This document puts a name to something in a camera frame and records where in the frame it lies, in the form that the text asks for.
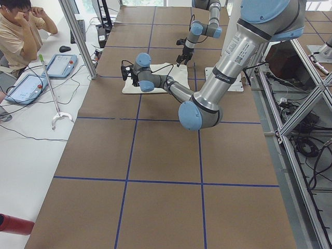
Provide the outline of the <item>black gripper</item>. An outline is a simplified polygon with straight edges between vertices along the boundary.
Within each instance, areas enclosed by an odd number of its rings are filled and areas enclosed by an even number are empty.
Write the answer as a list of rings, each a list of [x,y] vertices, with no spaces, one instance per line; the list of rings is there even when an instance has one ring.
[[[194,43],[186,39],[179,39],[177,40],[176,44],[183,45],[182,54],[179,55],[176,59],[176,65],[179,67],[182,62],[184,62],[185,65],[188,64],[188,62],[191,60],[193,52],[194,52]]]
[[[134,65],[121,66],[121,74],[124,81],[127,80],[128,77],[132,80],[132,85],[135,87],[139,87],[139,78],[137,72],[134,70]]]

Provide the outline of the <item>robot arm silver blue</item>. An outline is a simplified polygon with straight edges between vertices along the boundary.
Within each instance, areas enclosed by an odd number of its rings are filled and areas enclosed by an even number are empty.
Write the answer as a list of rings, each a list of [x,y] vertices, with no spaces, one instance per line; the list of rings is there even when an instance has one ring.
[[[222,8],[220,1],[191,1],[192,7],[208,10],[209,22],[202,23],[198,20],[191,19],[189,33],[186,38],[179,39],[176,44],[183,45],[182,54],[178,55],[176,65],[179,67],[182,63],[187,65],[191,60],[195,45],[199,43],[201,35],[205,37],[220,38],[222,28],[219,26],[220,10]]]
[[[123,80],[131,77],[143,92],[165,90],[180,103],[178,117],[188,130],[217,125],[223,112],[219,102],[248,65],[261,44],[300,37],[304,30],[306,1],[242,1],[237,32],[220,56],[200,91],[193,92],[169,75],[153,74],[151,57],[140,53],[132,65],[122,65]]]

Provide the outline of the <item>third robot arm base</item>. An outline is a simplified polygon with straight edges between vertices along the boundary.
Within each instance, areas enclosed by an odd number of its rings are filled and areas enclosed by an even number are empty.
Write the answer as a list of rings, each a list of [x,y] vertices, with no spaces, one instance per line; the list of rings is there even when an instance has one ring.
[[[307,45],[314,62],[331,63],[331,36],[323,45]]]

